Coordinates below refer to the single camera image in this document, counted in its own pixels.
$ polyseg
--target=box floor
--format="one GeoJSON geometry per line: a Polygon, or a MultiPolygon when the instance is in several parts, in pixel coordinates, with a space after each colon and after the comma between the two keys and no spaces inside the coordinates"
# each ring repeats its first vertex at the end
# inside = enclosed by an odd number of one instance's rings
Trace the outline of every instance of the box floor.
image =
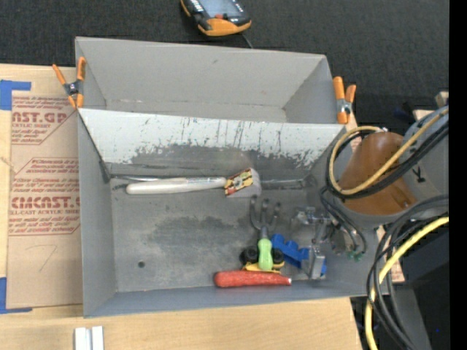
{"type": "MultiPolygon", "coordinates": [[[[124,183],[111,181],[118,292],[212,286],[215,272],[240,269],[240,253],[258,241],[250,221],[250,198],[226,198],[222,189],[127,195],[124,183]]],[[[306,206],[308,194],[306,190],[263,190],[256,203],[257,215],[264,198],[269,199],[269,216],[274,204],[281,203],[269,236],[281,233],[299,247],[310,245],[314,226],[291,222],[296,207],[306,206]]],[[[323,244],[326,279],[310,284],[322,287],[329,296],[364,294],[376,245],[371,233],[367,239],[370,250],[360,262],[335,255],[329,244],[323,244]]],[[[294,281],[308,280],[292,265],[286,264],[282,273],[294,281]]]]}

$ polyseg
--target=gray box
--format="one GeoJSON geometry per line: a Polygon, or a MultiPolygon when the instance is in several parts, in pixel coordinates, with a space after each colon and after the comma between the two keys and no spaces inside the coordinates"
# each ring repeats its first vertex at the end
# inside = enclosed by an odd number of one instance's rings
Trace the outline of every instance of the gray box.
{"type": "Polygon", "coordinates": [[[365,294],[370,259],[355,263],[326,246],[322,281],[288,266],[291,287],[217,288],[214,273],[240,269],[241,251],[258,240],[250,199],[222,189],[125,192],[135,176],[230,176],[252,167],[261,198],[282,205],[274,232],[309,245],[312,229],[290,220],[297,206],[320,207],[325,159],[344,130],[324,55],[81,37],[75,44],[87,61],[78,122],[85,316],[365,294]]]}

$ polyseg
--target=tan table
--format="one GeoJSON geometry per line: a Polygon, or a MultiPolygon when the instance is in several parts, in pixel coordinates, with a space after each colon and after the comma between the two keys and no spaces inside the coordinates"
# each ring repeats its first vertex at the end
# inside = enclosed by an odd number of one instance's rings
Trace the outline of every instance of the tan table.
{"type": "MultiPolygon", "coordinates": [[[[8,69],[20,78],[25,66],[8,69]]],[[[0,118],[1,277],[7,256],[11,113],[0,111],[0,118]]],[[[362,349],[348,297],[93,319],[83,319],[81,305],[34,308],[0,315],[0,349],[73,349],[74,329],[93,326],[103,326],[106,350],[362,349]]]]}

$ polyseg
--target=blue toy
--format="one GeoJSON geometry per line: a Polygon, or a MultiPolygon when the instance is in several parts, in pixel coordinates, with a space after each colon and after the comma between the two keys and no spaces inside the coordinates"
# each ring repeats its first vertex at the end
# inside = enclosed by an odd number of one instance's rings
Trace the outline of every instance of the blue toy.
{"type": "Polygon", "coordinates": [[[298,248],[298,244],[295,241],[289,240],[285,242],[284,236],[280,233],[275,233],[271,237],[272,247],[279,249],[284,253],[284,260],[291,265],[301,268],[301,261],[309,259],[308,248],[298,248]]]}

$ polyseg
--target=black carpet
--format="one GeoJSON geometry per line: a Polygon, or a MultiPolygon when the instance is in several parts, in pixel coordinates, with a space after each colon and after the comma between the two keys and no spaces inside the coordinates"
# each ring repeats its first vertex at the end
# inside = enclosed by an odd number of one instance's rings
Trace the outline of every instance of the black carpet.
{"type": "MultiPolygon", "coordinates": [[[[254,48],[324,54],[332,76],[357,85],[359,125],[404,134],[398,110],[435,109],[449,90],[449,0],[240,2],[254,48]]],[[[241,35],[207,40],[179,0],[0,0],[0,30],[0,62],[29,65],[74,66],[76,36],[249,46],[241,35]]]]}

